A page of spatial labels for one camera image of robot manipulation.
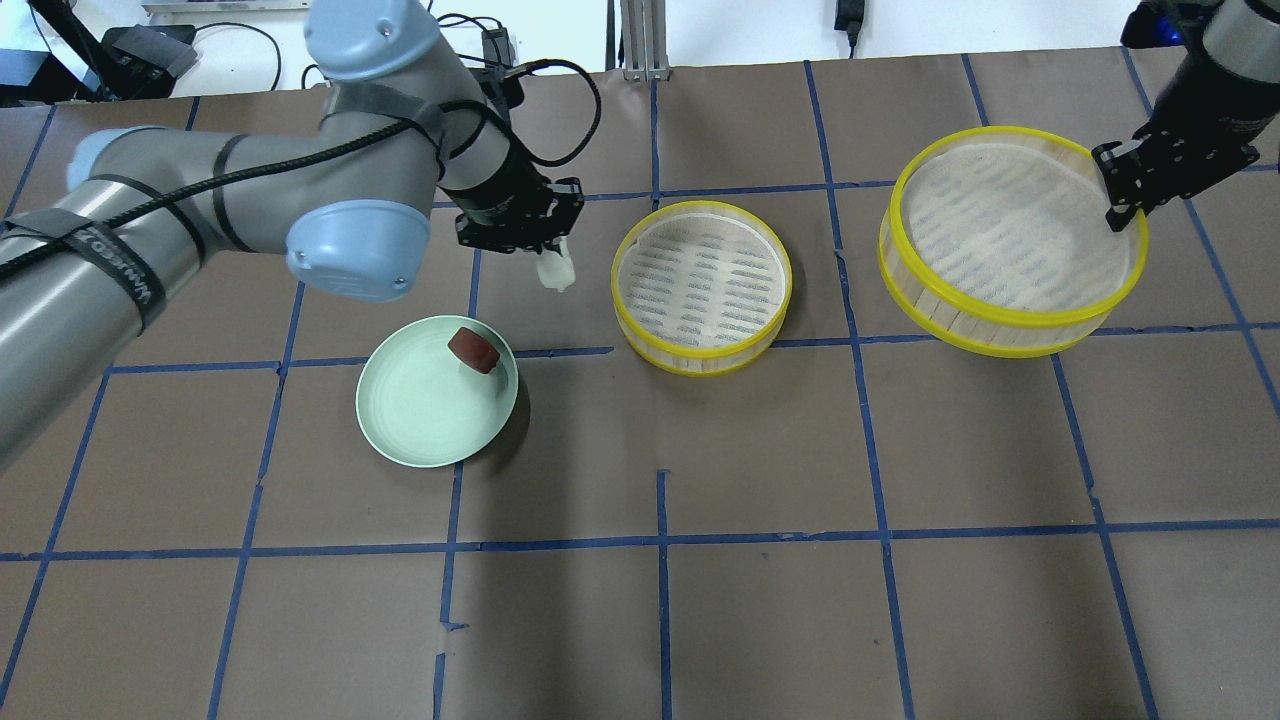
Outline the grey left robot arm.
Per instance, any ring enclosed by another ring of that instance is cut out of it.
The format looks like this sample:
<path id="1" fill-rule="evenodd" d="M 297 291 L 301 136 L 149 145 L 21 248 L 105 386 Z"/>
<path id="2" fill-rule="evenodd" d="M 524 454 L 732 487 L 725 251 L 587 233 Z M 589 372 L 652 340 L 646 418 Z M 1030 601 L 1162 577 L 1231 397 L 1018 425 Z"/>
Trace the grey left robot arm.
<path id="1" fill-rule="evenodd" d="M 438 193 L 458 242 L 534 252 L 547 288 L 581 182 L 548 179 L 419 1 L 315 1 L 307 49 L 332 81 L 312 137 L 140 126 L 86 137 L 68 191 L 3 222 L 1 452 L 12 465 L 221 251 L 274 254 L 302 283 L 404 297 Z"/>

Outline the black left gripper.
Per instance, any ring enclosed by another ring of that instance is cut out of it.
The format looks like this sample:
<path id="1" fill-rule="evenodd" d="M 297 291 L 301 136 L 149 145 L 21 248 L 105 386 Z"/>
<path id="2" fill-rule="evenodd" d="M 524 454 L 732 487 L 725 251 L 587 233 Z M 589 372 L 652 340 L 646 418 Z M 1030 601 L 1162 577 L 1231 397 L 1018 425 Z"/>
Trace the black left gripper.
<path id="1" fill-rule="evenodd" d="M 454 219 L 458 243 L 488 252 L 553 252 L 563 255 L 585 205 L 579 178 L 552 182 L 535 179 L 513 193 L 465 192 L 454 196 L 460 215 Z"/>

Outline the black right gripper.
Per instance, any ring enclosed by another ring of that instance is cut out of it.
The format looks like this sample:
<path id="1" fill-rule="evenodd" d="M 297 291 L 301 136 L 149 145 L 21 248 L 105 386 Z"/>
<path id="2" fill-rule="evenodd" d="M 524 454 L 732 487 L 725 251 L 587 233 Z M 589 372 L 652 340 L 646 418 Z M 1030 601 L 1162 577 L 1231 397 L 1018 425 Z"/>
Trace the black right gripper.
<path id="1" fill-rule="evenodd" d="M 1260 120 L 1225 120 L 1196 132 L 1151 122 L 1134 138 L 1094 146 L 1091 156 L 1108 196 L 1108 228 L 1124 232 L 1138 214 L 1190 199 L 1245 169 L 1260 159 L 1252 145 L 1260 135 Z"/>

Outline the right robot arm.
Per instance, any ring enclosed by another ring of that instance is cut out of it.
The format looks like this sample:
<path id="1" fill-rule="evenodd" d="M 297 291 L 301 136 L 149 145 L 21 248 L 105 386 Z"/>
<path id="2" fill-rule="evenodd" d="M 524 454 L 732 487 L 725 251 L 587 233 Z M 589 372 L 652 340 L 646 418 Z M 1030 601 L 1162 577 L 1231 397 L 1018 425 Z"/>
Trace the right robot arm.
<path id="1" fill-rule="evenodd" d="M 1277 117 L 1275 1 L 1140 1 L 1125 49 L 1179 40 L 1185 56 L 1130 138 L 1092 149 L 1111 231 L 1174 199 L 1190 199 L 1260 159 L 1254 140 Z"/>

